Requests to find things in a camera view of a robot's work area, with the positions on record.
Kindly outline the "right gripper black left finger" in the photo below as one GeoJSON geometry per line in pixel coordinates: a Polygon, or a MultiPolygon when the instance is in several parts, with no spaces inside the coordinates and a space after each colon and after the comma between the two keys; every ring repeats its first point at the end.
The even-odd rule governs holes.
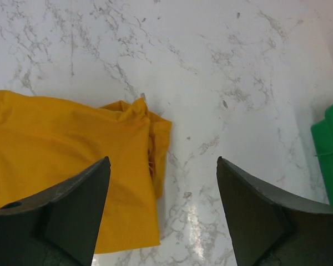
{"type": "Polygon", "coordinates": [[[105,157],[0,208],[0,265],[91,265],[109,180],[105,157]]]}

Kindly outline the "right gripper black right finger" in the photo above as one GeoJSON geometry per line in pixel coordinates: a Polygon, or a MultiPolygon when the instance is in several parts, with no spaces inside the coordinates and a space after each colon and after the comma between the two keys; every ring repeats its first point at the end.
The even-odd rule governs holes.
{"type": "Polygon", "coordinates": [[[216,177],[237,265],[333,265],[333,206],[219,157],[216,177]]]}

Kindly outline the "mustard yellow t shirt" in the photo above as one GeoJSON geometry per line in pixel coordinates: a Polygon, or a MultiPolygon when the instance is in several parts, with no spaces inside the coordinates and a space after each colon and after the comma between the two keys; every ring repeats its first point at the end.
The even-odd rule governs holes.
{"type": "Polygon", "coordinates": [[[101,108],[0,90],[0,207],[107,157],[110,184],[95,252],[159,245],[171,122],[143,99],[101,108]]]}

